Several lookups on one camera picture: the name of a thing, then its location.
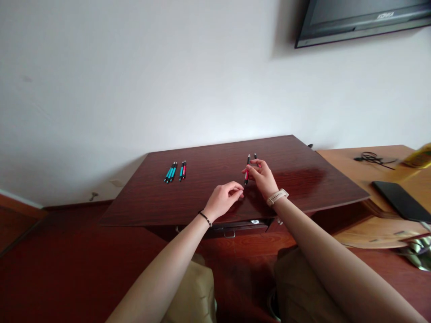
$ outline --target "yellow bottle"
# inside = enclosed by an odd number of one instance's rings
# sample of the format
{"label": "yellow bottle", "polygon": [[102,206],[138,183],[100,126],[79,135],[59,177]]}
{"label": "yellow bottle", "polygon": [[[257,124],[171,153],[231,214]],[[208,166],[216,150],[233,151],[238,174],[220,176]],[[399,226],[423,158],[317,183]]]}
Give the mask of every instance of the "yellow bottle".
{"label": "yellow bottle", "polygon": [[431,143],[416,150],[404,161],[404,164],[414,168],[427,168],[431,165]]}

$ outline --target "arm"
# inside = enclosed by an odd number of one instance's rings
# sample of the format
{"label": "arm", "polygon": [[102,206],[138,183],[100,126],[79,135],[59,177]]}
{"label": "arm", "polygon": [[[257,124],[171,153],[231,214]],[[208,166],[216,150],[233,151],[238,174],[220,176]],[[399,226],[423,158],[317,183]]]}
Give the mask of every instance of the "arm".
{"label": "arm", "polygon": [[[244,197],[243,190],[236,182],[217,186],[202,213],[213,223]],[[207,220],[198,214],[148,265],[106,323],[159,323],[208,228]]]}
{"label": "arm", "polygon": [[[278,191],[265,161],[247,166],[264,199]],[[426,322],[382,277],[286,198],[274,209],[328,293],[354,322]]]}

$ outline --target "television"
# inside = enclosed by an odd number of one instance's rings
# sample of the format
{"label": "television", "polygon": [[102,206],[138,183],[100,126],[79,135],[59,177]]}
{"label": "television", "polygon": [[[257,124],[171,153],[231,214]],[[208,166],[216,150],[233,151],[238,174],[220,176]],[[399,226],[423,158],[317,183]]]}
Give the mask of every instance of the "television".
{"label": "television", "polygon": [[431,0],[310,0],[295,48],[431,25]]}

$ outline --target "white wall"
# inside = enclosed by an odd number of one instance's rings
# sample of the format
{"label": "white wall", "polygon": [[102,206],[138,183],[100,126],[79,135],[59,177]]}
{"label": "white wall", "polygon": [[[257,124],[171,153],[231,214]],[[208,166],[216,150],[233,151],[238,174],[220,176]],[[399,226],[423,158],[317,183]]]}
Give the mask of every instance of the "white wall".
{"label": "white wall", "polygon": [[429,142],[431,28],[293,50],[297,4],[1,0],[0,189],[110,199],[148,152],[285,134]]}

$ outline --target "pen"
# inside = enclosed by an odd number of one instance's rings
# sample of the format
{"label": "pen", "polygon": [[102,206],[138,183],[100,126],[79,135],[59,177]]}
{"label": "pen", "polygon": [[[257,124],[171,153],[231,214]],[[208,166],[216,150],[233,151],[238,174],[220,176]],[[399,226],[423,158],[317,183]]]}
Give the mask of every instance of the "pen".
{"label": "pen", "polygon": [[171,174],[171,171],[174,168],[174,166],[175,166],[175,162],[172,163],[171,168],[169,168],[169,170],[167,171],[166,178],[165,178],[164,182],[166,182],[169,179],[169,175]]}
{"label": "pen", "polygon": [[183,180],[185,180],[185,169],[186,169],[186,166],[187,166],[187,162],[184,161]]}
{"label": "pen", "polygon": [[172,180],[174,179],[177,166],[178,166],[178,163],[175,162],[175,167],[174,167],[174,170],[172,171],[171,179],[169,180],[169,182],[172,182]]}
{"label": "pen", "polygon": [[181,164],[181,169],[180,169],[180,182],[181,182],[181,179],[183,178],[183,169],[184,169],[184,162]]}
{"label": "pen", "polygon": [[[249,165],[249,164],[250,164],[250,154],[248,154],[248,158],[247,158],[247,165]],[[248,183],[248,169],[246,169],[246,176],[244,179],[244,185],[247,185],[247,183]]]}
{"label": "pen", "polygon": [[[256,153],[255,153],[255,159],[257,159]],[[259,168],[262,168],[262,166],[260,164],[258,166],[259,166]]]}

